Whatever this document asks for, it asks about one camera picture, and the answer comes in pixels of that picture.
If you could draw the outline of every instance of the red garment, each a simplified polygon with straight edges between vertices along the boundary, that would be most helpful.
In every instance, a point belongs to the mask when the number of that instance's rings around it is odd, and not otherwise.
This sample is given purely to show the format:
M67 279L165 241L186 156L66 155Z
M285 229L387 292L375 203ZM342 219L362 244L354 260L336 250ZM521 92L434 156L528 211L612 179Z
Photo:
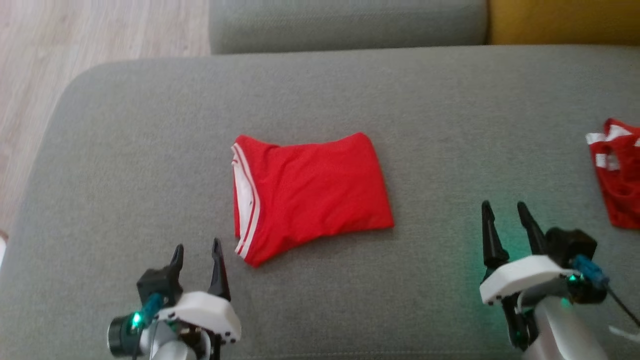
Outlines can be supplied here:
M236 253L252 266L320 236L394 226L363 133L282 147L241 135L232 150Z
M640 229L640 127L608 119L587 143L611 224Z

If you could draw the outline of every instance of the gray sofa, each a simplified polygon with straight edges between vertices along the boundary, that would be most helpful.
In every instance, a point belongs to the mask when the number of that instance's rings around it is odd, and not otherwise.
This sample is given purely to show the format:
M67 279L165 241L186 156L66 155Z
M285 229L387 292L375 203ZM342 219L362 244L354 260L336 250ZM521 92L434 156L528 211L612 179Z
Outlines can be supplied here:
M563 45L95 67L65 90L33 167L0 272L0 359L111 359L106 329L139 306L138 277L183 243L180 281L206 289L214 237L243 324L224 359L518 359L502 311L479 296L485 199L512 258L529 253L518 200L544 228L592 235L637 311L638 235L610 225L584 135L607 117L637 125L639 63L638 48ZM237 257L236 136L357 131L378 153L395 229L316 240L258 269ZM611 359L639 357L608 333L632 326L611 301L578 311Z

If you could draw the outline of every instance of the red and white garment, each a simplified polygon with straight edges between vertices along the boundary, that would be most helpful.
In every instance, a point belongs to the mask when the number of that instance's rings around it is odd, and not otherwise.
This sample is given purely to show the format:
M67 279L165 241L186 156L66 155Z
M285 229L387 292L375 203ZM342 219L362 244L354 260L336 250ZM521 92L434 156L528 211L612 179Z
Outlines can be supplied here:
M640 127L608 119L587 143L611 224L640 229Z
M232 150L236 253L252 266L321 236L394 226L363 133L292 146L241 135Z

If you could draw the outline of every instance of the light wood floor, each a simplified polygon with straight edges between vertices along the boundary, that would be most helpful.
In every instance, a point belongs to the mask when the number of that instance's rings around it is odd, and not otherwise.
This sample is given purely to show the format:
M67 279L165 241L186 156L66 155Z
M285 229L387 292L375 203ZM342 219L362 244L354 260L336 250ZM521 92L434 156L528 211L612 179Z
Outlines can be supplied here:
M207 56L208 0L0 0L0 229L11 228L49 117L100 63Z

